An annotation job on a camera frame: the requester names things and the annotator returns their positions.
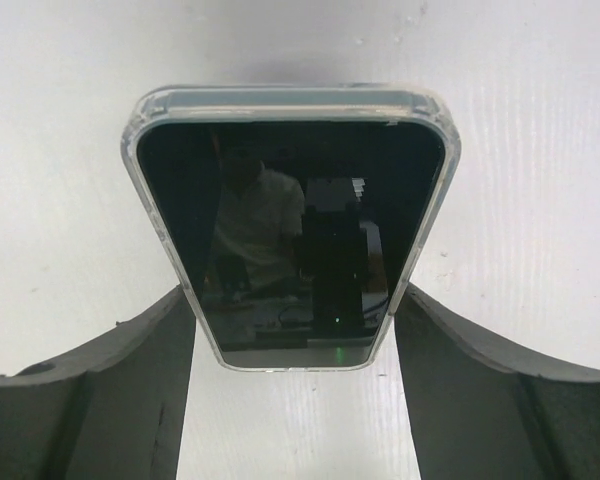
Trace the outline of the black smartphone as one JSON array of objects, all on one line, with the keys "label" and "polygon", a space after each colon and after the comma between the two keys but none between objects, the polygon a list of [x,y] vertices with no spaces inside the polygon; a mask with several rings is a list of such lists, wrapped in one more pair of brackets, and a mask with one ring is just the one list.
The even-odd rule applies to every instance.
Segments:
[{"label": "black smartphone", "polygon": [[461,154],[435,93],[377,83],[165,86],[121,156],[218,361],[369,365]]}]

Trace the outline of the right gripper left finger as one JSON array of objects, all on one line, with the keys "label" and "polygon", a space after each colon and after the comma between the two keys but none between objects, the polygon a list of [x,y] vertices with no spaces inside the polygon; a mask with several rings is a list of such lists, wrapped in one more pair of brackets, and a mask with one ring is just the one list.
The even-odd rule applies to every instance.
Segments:
[{"label": "right gripper left finger", "polygon": [[0,375],[0,479],[173,479],[196,318],[174,288],[132,320]]}]

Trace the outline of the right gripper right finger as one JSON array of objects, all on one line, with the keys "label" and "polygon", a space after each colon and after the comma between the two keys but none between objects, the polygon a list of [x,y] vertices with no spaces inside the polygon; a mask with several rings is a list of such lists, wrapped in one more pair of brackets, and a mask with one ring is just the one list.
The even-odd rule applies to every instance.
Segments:
[{"label": "right gripper right finger", "polygon": [[600,479],[600,370],[539,353],[415,286],[395,337],[424,479]]}]

